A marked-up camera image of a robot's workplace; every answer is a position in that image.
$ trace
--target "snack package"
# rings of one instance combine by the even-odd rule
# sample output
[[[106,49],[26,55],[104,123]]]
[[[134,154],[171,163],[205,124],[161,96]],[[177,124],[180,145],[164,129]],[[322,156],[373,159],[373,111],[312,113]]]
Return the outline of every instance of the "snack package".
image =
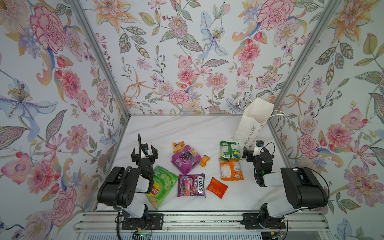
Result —
[[[200,160],[201,156],[189,145],[186,145],[180,152],[172,156],[171,162],[185,175],[199,164]]]
[[[221,180],[239,181],[244,180],[241,172],[240,163],[236,159],[219,158],[221,168]]]
[[[156,166],[154,173],[153,188],[151,193],[147,194],[147,197],[157,209],[179,177],[160,166]]]
[[[220,142],[220,151],[221,158],[226,159],[239,159],[241,160],[240,155],[240,145],[237,142]]]
[[[179,175],[177,196],[205,196],[204,173],[194,175]]]
[[[208,185],[207,190],[210,190],[214,194],[216,194],[219,198],[223,198],[225,191],[228,186],[224,183],[219,182],[216,178],[211,179],[211,183]]]
[[[200,165],[205,167],[207,165],[207,162],[210,160],[210,158],[207,155],[204,155],[204,157],[200,161]]]
[[[185,144],[184,144],[184,141],[182,141],[178,143],[173,143],[172,146],[173,146],[173,153],[177,153],[184,148]]]

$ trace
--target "green chip bag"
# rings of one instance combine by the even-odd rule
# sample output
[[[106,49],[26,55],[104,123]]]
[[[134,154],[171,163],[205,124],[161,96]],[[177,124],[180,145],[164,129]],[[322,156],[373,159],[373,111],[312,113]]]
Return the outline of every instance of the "green chip bag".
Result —
[[[221,158],[242,159],[240,156],[240,145],[237,142],[220,142]]]
[[[157,209],[173,185],[175,185],[179,177],[160,166],[156,166],[154,173],[153,188],[151,193],[147,194],[147,197],[152,205]]]

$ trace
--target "red snack packet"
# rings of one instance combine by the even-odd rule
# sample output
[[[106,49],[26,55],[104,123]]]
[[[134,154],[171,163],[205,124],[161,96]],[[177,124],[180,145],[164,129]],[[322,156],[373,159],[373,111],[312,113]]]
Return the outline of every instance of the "red snack packet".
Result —
[[[219,198],[223,198],[225,191],[228,186],[216,180],[216,178],[211,179],[211,183],[209,184],[207,190],[210,190],[214,194],[216,194]]]

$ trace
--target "floral wallpaper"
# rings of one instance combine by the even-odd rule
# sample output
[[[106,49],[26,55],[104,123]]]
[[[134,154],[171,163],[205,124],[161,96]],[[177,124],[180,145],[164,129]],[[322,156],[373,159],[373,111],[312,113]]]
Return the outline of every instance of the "floral wallpaper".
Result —
[[[272,120],[292,165],[328,181],[317,210],[339,240],[384,238],[383,9],[343,0]]]
[[[0,0],[0,41],[0,239],[70,239],[126,117],[66,0]]]
[[[130,113],[242,114],[274,101],[327,1],[81,4]]]

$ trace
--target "table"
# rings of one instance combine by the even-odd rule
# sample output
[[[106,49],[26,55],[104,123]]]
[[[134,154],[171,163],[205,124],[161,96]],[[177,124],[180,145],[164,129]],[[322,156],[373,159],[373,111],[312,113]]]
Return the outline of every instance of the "table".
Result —
[[[175,175],[181,172],[171,163],[172,143],[185,141],[200,155],[207,155],[211,159],[206,167],[196,166],[189,174],[205,174],[205,188],[211,178],[221,181],[221,170],[218,157],[220,155],[220,141],[232,141],[240,123],[241,116],[132,116],[127,130],[117,152],[113,166],[136,167],[131,161],[133,148],[138,153],[137,134],[141,135],[141,142],[153,145],[158,150],[156,165],[166,168]],[[262,130],[259,140],[264,144],[274,142],[268,125]],[[273,152],[273,145],[267,147]],[[285,167],[281,155],[276,149],[274,153],[273,171],[280,171]],[[221,181],[228,186],[222,199],[214,193],[205,190],[206,197],[186,196],[177,197],[177,184],[171,189],[167,197],[157,208],[158,210],[188,211],[188,210],[258,210],[263,203],[270,202],[282,193],[276,188],[259,187],[253,176],[254,167],[251,162],[241,162],[244,175],[243,181]],[[135,194],[137,199],[146,204],[149,210],[154,207],[145,194]],[[104,204],[99,204],[98,210],[113,210]]]

